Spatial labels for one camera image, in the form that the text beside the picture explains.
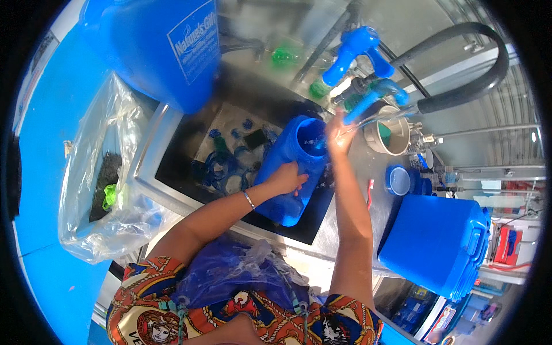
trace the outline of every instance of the label sticker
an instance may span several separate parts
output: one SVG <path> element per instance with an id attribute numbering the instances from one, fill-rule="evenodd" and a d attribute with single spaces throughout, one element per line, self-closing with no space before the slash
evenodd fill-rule
<path id="1" fill-rule="evenodd" d="M 214 0 L 196 8 L 169 33 L 167 38 L 188 85 L 220 55 Z"/>

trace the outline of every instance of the plastic bag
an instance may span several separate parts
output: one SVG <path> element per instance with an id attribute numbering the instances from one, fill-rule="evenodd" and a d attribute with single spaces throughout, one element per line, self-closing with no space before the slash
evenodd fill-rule
<path id="1" fill-rule="evenodd" d="M 180 218 L 133 188 L 131 179 L 127 181 L 151 115 L 112 74 L 80 120 L 67 159 L 57 221 L 59 241 L 74 256 L 89 263 L 121 257 Z M 90 222 L 94 191 L 107 153 L 121 160 L 115 203 L 103 218 Z"/>
<path id="2" fill-rule="evenodd" d="M 171 299 L 196 309 L 228 301 L 239 291 L 257 290 L 287 310 L 298 301 L 315 298 L 307 278 L 274 254 L 266 240 L 253 246 L 233 241 L 228 235 L 209 242 L 194 257 Z"/>

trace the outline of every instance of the woman's arm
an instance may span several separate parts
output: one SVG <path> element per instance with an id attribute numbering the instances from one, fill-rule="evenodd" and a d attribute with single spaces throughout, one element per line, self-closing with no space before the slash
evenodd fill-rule
<path id="1" fill-rule="evenodd" d="M 280 194 L 301 189 L 307 174 L 298 176 L 296 162 L 283 164 L 264 183 L 246 189 L 253 205 L 258 206 Z M 208 203 L 176 224 L 150 252 L 148 257 L 168 256 L 187 265 L 207 243 L 222 235 L 251 212 L 243 192 Z"/>
<path id="2" fill-rule="evenodd" d="M 372 223 L 370 213 L 347 152 L 355 132 L 346 133 L 342 113 L 328 123 L 327 146 L 336 182 L 336 213 L 339 233 L 336 266 L 330 294 L 347 295 L 375 310 L 372 296 Z"/>

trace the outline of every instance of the woman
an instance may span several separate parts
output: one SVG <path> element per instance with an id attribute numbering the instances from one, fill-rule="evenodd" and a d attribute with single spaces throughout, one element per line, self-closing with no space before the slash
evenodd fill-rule
<path id="1" fill-rule="evenodd" d="M 111 341 L 372 345 L 374 328 L 381 323 L 370 311 L 372 228 L 347 158 L 354 136 L 354 131 L 346 133 L 348 129 L 341 113 L 326 129 L 336 183 L 339 249 L 324 304 L 270 250 L 219 238 L 255 205 L 301 189 L 308 176 L 298 175 L 297 163 L 292 162 L 245 193 L 191 213 L 169 230 L 145 262 L 129 265 L 107 315 Z"/>

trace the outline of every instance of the patterned shirt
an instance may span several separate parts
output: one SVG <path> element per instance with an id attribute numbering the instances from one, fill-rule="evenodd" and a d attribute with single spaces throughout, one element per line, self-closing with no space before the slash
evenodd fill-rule
<path id="1" fill-rule="evenodd" d="M 305 315 L 284 310 L 262 291 L 240 291 L 232 299 L 180 313 L 169 297 L 185 267 L 157 257 L 125 269 L 106 319 L 110 340 L 117 345 L 178 344 L 198 337 L 245 313 L 265 344 L 303 344 Z M 361 302 L 331 295 L 321 305 L 311 300 L 306 315 L 309 345 L 372 345 L 381 321 Z"/>

